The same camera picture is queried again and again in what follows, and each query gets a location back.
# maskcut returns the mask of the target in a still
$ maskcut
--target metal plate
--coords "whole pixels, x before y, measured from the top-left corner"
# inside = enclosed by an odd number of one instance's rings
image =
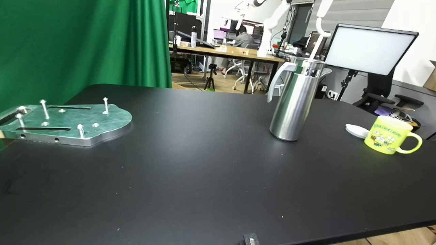
[[[0,114],[0,139],[31,140],[77,146],[92,146],[102,140],[119,136],[129,129],[132,115],[116,105],[50,105],[46,119],[41,105],[24,105]],[[24,127],[15,117],[22,114]],[[80,137],[78,124],[83,125]]]

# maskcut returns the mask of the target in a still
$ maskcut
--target mug handle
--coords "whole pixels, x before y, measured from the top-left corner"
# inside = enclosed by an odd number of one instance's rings
[[[397,151],[398,151],[399,153],[401,153],[401,154],[410,154],[410,153],[413,153],[413,152],[417,151],[417,150],[421,147],[421,145],[422,145],[422,138],[419,137],[419,135],[417,135],[417,134],[415,134],[415,133],[412,133],[412,132],[409,132],[409,133],[407,134],[407,137],[413,137],[413,138],[416,138],[416,139],[418,140],[418,145],[417,145],[415,148],[411,149],[411,150],[403,150],[403,149],[401,149],[400,147],[398,147],[398,148],[397,148]]]

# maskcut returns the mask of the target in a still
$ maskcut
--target white wall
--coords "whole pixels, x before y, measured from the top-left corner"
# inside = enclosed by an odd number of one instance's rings
[[[436,0],[395,0],[383,28],[417,31],[419,36],[398,64],[394,79],[423,86],[436,60]]]
[[[209,15],[209,24],[215,29],[219,29],[219,23],[221,18],[238,19],[239,14],[235,9],[235,6],[240,3],[240,0],[211,0],[211,10]],[[255,22],[263,23],[267,18],[270,18],[276,8],[281,4],[281,0],[268,0],[262,6],[253,8],[246,13],[244,19]],[[272,30],[273,34],[276,34],[285,25],[286,15],[283,16],[279,25]],[[280,35],[276,35],[272,43],[280,41]]]

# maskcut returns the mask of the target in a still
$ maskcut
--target tripod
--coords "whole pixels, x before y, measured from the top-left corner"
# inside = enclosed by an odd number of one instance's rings
[[[211,76],[207,78],[206,86],[204,87],[204,90],[215,91],[215,83],[214,83],[214,79],[213,79],[213,74],[215,74],[215,75],[217,74],[217,72],[215,71],[217,69],[217,65],[210,64],[209,69],[211,70]]]

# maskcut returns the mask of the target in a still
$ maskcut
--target person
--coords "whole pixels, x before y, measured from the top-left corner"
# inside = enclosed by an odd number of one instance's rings
[[[247,33],[247,28],[245,26],[241,26],[239,28],[239,35],[236,37],[234,47],[242,47],[245,48],[247,44],[253,44],[254,38],[250,34]],[[231,59],[224,59],[222,61],[222,71],[221,73],[225,75],[225,72],[227,71],[228,65],[230,64]]]

